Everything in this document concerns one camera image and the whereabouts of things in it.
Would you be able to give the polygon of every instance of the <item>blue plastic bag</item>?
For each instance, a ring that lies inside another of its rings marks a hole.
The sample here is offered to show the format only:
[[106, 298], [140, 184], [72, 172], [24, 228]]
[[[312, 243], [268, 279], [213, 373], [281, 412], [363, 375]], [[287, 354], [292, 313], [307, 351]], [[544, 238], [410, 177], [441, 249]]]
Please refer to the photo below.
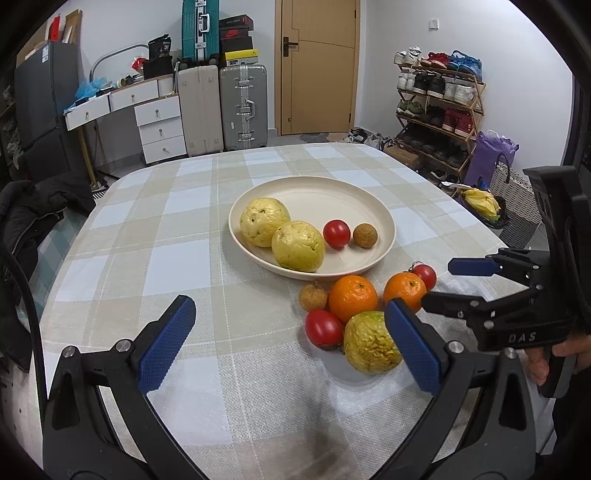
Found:
[[497, 163], [501, 161], [511, 167], [517, 150], [519, 145], [510, 138], [499, 137], [491, 130], [486, 134], [479, 132], [464, 184], [477, 186], [479, 182], [484, 182], [490, 185]]

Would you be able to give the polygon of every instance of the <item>luggage handle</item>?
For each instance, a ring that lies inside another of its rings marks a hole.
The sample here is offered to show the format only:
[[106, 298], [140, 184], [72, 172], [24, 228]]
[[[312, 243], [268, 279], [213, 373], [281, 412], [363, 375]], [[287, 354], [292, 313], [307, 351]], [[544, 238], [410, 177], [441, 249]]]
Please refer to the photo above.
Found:
[[211, 22], [210, 22], [209, 14], [200, 14], [199, 15], [199, 26], [197, 27], [199, 34], [209, 33], [210, 27], [211, 27]]

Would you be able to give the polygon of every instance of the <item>silver suitcase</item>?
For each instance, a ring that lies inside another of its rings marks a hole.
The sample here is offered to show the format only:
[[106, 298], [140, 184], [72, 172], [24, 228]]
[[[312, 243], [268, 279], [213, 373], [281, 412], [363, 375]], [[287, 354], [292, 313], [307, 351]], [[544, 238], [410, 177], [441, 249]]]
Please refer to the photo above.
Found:
[[267, 146], [267, 69], [236, 65], [220, 72], [223, 137], [228, 150]]

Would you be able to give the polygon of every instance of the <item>white wall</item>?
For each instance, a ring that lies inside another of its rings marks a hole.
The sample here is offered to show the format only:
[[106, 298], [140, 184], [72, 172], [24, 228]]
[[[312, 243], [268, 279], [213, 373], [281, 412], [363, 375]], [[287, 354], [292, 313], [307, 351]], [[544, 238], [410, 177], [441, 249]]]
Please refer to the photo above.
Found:
[[[431, 19], [440, 20], [429, 31]], [[365, 78], [360, 126], [384, 135], [401, 129], [395, 117], [397, 50], [460, 50], [483, 63], [487, 88], [481, 129], [520, 145], [515, 168], [559, 165], [566, 143], [572, 75], [537, 27], [509, 0], [368, 0]]]

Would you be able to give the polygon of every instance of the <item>tomato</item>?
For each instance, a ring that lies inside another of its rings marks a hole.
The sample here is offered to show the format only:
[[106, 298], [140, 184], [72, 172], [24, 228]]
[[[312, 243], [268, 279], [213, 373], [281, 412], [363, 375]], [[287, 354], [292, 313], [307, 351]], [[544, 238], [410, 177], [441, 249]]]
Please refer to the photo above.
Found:
[[333, 313], [312, 310], [306, 316], [306, 335], [322, 350], [334, 350], [343, 343], [343, 324]]
[[324, 226], [322, 233], [332, 248], [343, 248], [351, 240], [351, 230], [342, 220], [331, 220]]
[[435, 283], [437, 283], [437, 274], [435, 273], [435, 270], [429, 267], [429, 265], [425, 265], [421, 262], [415, 262], [413, 263], [413, 266], [410, 267], [409, 271], [421, 278], [427, 287], [427, 291], [431, 291], [435, 286]]

